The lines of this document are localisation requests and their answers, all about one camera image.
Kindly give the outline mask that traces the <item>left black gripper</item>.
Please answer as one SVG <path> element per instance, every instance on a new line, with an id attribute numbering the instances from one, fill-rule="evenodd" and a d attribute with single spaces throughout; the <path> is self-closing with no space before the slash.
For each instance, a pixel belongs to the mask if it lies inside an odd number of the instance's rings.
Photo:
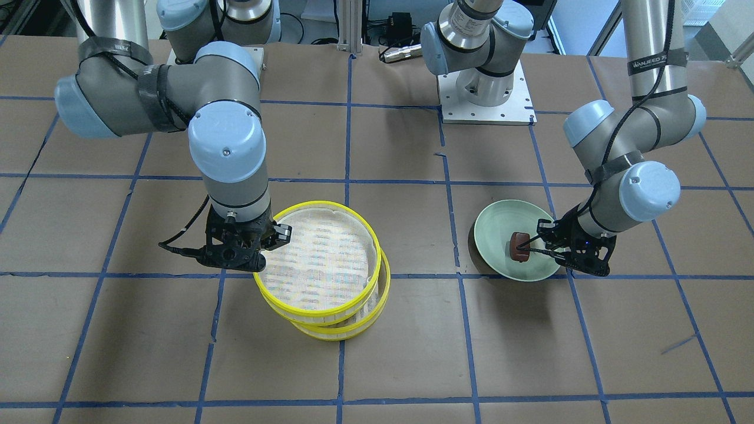
<path id="1" fill-rule="evenodd" d="M 579 223 L 578 207 L 569 210 L 559 220 L 538 220 L 536 236 L 523 241 L 522 245 L 530 245 L 536 239 L 542 239 L 549 250 L 522 247 L 522 251 L 541 253 L 555 259 L 557 264 L 569 269 L 606 277 L 610 274 L 609 260 L 613 254 L 617 236 L 607 236 L 598 233 L 597 237 L 587 233 Z"/>

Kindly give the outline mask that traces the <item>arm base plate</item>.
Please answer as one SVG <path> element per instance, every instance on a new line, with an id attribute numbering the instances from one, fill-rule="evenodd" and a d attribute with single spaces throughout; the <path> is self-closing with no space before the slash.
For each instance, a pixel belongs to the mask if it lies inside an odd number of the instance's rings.
<path id="1" fill-rule="evenodd" d="M 501 78 L 477 69 L 437 77 L 442 121 L 448 124 L 536 124 L 535 108 L 521 62 Z"/>

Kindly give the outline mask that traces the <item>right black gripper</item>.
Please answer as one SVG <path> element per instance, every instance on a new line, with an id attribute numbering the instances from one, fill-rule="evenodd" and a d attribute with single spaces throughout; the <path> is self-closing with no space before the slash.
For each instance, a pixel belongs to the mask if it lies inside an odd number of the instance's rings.
<path id="1" fill-rule="evenodd" d="M 290 225 L 274 223 L 269 209 L 244 222 L 230 222 L 211 209 L 206 222 L 206 245 L 199 249 L 197 262 L 220 269 L 262 271 L 266 258 L 261 250 L 289 244 L 292 233 Z"/>

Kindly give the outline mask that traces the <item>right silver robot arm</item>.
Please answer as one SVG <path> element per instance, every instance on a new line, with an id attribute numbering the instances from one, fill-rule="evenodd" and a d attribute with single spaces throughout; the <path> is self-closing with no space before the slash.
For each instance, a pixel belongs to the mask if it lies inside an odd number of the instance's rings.
<path id="1" fill-rule="evenodd" d="M 65 1 L 78 70 L 54 102 L 83 138 L 185 131 L 210 207 L 200 248 L 160 247 L 207 267 L 259 272 L 292 228 L 271 215 L 259 66 L 246 46 L 279 33 L 275 1 L 159 1 L 175 64 L 156 64 L 141 1 Z"/>

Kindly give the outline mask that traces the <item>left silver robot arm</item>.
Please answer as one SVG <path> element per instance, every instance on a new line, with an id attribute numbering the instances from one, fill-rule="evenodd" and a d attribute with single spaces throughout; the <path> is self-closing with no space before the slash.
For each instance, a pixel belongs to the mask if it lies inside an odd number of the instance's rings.
<path id="1" fill-rule="evenodd" d="M 687 91 L 682 7 L 676 1 L 622 1 L 632 105 L 624 112 L 594 100 L 572 112 L 564 133 L 592 187 L 590 196 L 552 219 L 533 204 L 498 201 L 474 223 L 474 242 L 493 271 L 517 281 L 541 281 L 565 267 L 610 274 L 617 236 L 675 206 L 680 182 L 665 164 L 644 155 L 698 134 L 701 100 Z M 504 100 L 523 45 L 533 31 L 530 11 L 502 1 L 455 1 L 423 26 L 426 67 L 442 78 L 459 72 L 456 88 L 480 107 Z"/>

